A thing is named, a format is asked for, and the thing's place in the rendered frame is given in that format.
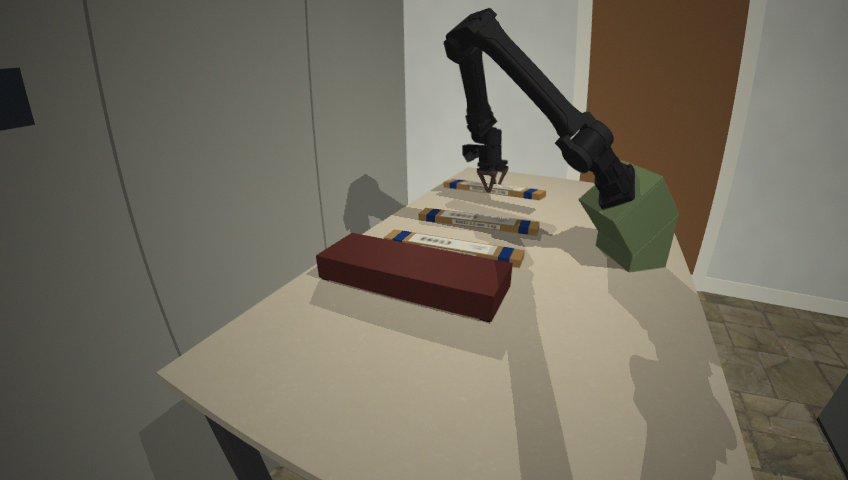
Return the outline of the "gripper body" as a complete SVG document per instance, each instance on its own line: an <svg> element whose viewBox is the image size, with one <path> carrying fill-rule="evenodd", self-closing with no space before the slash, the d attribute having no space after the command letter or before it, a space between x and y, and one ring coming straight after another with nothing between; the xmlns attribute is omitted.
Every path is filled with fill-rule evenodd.
<svg viewBox="0 0 848 480"><path fill-rule="evenodd" d="M498 171L508 168L508 166L506 166L506 164L508 164L508 160L502 160L502 145L494 146L494 149L491 149L491 146L487 145L484 145L484 147L488 147L489 163L477 162L477 166L479 167L477 168L477 171L490 172L491 169L489 168L495 168L494 170ZM506 161L507 163L503 161ZM484 170L485 168L488 168L489 170Z"/></svg>

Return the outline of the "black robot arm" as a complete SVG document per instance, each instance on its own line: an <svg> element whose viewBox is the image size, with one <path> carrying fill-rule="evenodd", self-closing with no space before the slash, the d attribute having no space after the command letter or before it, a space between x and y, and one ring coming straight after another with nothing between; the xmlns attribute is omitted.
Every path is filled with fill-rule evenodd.
<svg viewBox="0 0 848 480"><path fill-rule="evenodd" d="M467 101L465 117L472 140L491 149L502 145L502 130L492 127L497 120L488 103L484 51L550 120L560 136L555 144L565 161L578 172L593 172L601 209L634 200L635 170L632 164L620 162L613 152L610 146L614 137L610 129L590 112L577 110L511 40L496 16L491 8L472 13L446 34L444 41L447 57L459 64ZM484 145L462 145L462 155L467 162L479 157L479 162L489 163L488 147Z"/></svg>

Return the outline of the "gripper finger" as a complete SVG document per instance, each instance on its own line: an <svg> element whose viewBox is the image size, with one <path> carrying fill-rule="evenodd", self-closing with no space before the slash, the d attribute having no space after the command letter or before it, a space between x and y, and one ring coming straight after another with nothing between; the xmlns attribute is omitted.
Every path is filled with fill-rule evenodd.
<svg viewBox="0 0 848 480"><path fill-rule="evenodd" d="M504 177L505 177L505 175L506 175L507 171L508 171L508 168L507 168L507 169L504 169L504 170L501 170L501 171L495 171L495 172L502 172L501 177L500 177L499 182L498 182L498 184L499 184L499 185L501 185L501 183L502 183L502 181L503 181L503 179L504 179Z"/></svg>
<svg viewBox="0 0 848 480"><path fill-rule="evenodd" d="M483 185L484 185L484 188L485 188L486 192L489 192L489 193L491 192L492 187L493 187L493 184L494 184L495 179L496 179L496 176L497 176L497 173L498 173L498 172L495 172L495 171L490 171L490 172L477 171L477 174L478 174L479 178L481 179L481 181L482 181L482 183L483 183ZM491 176L491 180L490 180L489 188L488 188L488 186L487 186L487 184L486 184L486 181L485 181L484 175Z"/></svg>

